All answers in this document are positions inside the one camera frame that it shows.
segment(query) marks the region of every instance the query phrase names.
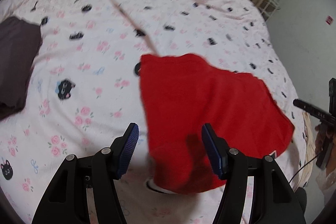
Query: black bracket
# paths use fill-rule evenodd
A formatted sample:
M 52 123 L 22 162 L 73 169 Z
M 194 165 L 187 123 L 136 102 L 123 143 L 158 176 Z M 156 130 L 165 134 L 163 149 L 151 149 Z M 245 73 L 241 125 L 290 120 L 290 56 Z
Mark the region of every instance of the black bracket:
M 300 204 L 273 157 L 245 156 L 217 137 L 209 123 L 202 127 L 202 140 L 214 173 L 227 180 L 213 224 L 241 222 L 248 176 L 254 177 L 250 224 L 306 223 Z
M 332 130 L 335 130 L 336 128 L 336 79 L 331 78 L 329 81 L 329 113 L 300 99 L 295 99 L 293 101 L 293 105 L 308 112 L 321 122 L 320 131 L 323 135 L 325 134 L 325 139 L 323 142 L 322 152 L 317 158 L 316 165 L 320 169 L 324 170 L 328 164 L 331 151 L 334 146 L 333 136 L 329 138 L 326 133 L 328 127 L 332 128 Z
M 113 180 L 126 172 L 138 134 L 138 126 L 131 123 L 124 136 L 95 155 L 80 159 L 68 155 L 46 189 L 32 224 L 90 224 L 86 188 L 93 188 L 99 224 L 127 224 Z M 202 127 L 202 140 L 214 173 L 226 180 L 213 224 L 240 223 L 248 176 L 254 177 L 250 224 L 306 223 L 300 204 L 273 157 L 245 156 L 217 137 L 208 123 Z
M 86 188 L 93 188 L 99 224 L 126 224 L 113 180 L 126 172 L 138 138 L 139 128 L 131 123 L 122 137 L 95 155 L 68 155 L 43 194 L 32 224 L 90 224 Z

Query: cable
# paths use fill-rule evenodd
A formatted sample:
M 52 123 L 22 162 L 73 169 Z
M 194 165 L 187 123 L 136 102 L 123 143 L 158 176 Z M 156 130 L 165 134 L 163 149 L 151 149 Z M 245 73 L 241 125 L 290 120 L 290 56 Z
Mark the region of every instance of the cable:
M 303 169 L 305 168 L 309 163 L 311 163 L 314 159 L 316 159 L 318 156 L 320 155 L 320 153 L 318 153 L 314 158 L 312 158 L 310 161 L 308 161 L 304 166 L 302 166 L 295 174 L 294 176 L 291 178 L 291 180 L 289 181 L 289 183 L 292 182 L 293 178 Z

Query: black cat face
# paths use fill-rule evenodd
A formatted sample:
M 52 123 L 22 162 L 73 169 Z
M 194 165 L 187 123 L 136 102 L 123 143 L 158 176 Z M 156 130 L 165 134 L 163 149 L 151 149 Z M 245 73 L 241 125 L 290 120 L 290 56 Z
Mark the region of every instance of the black cat face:
M 164 29 L 167 30 L 167 31 L 174 31 L 174 30 L 175 30 L 175 27 L 170 26 L 170 25 L 165 25 L 165 26 L 164 26 Z
M 208 41 L 209 41 L 210 45 L 216 45 L 217 44 L 217 42 L 212 37 L 208 38 Z
M 142 30 L 139 29 L 135 29 L 134 32 L 136 32 L 136 37 L 144 37 L 146 35 Z
M 57 82 L 57 87 L 55 92 L 60 100 L 69 99 L 71 97 L 70 91 L 76 85 L 68 79 L 64 79 L 62 82 Z
M 5 164 L 1 164 L 1 170 L 4 178 L 6 180 L 10 180 L 13 176 L 13 168 L 11 167 L 10 163 L 8 160 L 6 160 Z
M 83 36 L 84 34 L 82 32 L 78 32 L 78 33 L 70 34 L 69 39 L 70 40 L 81 39 Z
M 48 17 L 42 18 L 41 25 L 43 26 L 43 25 L 47 24 L 48 23 L 48 19 L 49 19 Z
M 92 9 L 92 5 L 88 4 L 82 7 L 82 12 L 88 12 Z

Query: black mount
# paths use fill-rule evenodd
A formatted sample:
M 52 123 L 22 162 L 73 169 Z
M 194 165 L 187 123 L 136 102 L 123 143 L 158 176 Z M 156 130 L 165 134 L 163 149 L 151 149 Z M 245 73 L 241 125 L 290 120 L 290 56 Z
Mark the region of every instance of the black mount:
M 220 179 L 227 180 L 213 224 L 240 223 L 248 176 L 254 177 L 250 224 L 306 223 L 300 204 L 273 157 L 247 157 L 217 137 L 210 124 L 203 128 L 210 132 L 219 151 L 223 171 Z M 113 182 L 120 178 L 113 154 L 127 139 L 125 135 L 127 131 L 110 148 L 103 148 L 94 156 L 78 159 L 68 155 L 45 191 L 32 224 L 90 224 L 86 188 L 93 188 L 99 224 L 127 224 Z
M 316 165 L 320 169 L 324 170 L 328 164 L 331 151 L 334 146 L 333 136 L 329 138 L 326 135 L 326 132 L 328 127 L 333 131 L 336 128 L 336 79 L 331 78 L 329 81 L 329 113 L 300 99 L 295 99 L 293 101 L 293 105 L 308 112 L 310 115 L 319 119 L 321 122 L 320 131 L 323 135 L 325 135 L 325 139 L 323 142 L 322 152 L 317 158 Z

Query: screw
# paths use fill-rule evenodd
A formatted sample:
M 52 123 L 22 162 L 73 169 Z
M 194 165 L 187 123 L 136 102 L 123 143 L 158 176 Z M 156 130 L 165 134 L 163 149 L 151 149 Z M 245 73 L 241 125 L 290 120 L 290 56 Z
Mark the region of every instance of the screw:
M 102 152 L 104 155 L 106 155 L 106 154 L 108 154 L 108 153 L 111 152 L 111 149 L 110 149 L 109 147 L 105 147 L 105 148 L 103 148 L 103 149 L 101 150 L 101 152 Z
M 265 156 L 265 160 L 271 162 L 273 161 L 273 158 L 271 156 Z
M 65 159 L 68 160 L 68 161 L 71 161 L 75 158 L 75 155 L 74 154 L 70 154 L 68 155 Z
M 239 153 L 238 149 L 236 148 L 230 148 L 229 152 L 232 154 L 232 155 L 237 155 Z

